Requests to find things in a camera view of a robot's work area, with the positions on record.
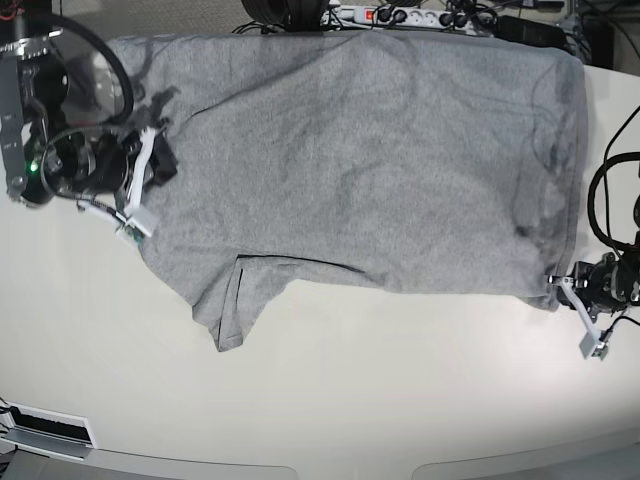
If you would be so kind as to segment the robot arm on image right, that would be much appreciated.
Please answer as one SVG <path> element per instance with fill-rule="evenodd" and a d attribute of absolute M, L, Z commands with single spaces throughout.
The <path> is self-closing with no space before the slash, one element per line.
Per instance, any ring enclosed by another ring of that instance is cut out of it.
<path fill-rule="evenodd" d="M 588 232 L 602 255 L 575 261 L 547 275 L 560 304 L 577 313 L 587 328 L 602 316 L 630 319 L 639 307 L 639 145 L 618 148 L 628 132 L 639 131 L 634 108 L 604 148 L 587 183 Z"/>

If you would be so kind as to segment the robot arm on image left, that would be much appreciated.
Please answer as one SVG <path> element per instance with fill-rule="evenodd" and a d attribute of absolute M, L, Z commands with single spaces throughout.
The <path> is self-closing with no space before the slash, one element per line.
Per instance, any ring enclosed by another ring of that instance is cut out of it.
<path fill-rule="evenodd" d="M 121 104 L 104 120 L 67 121 L 72 75 L 55 41 L 63 33 L 86 42 L 115 77 Z M 55 13 L 49 1 L 2 2 L 1 159 L 11 200 L 31 208 L 72 201 L 117 225 L 141 217 L 144 189 L 171 180 L 177 160 L 166 120 L 131 124 L 135 100 L 121 61 L 93 31 Z"/>

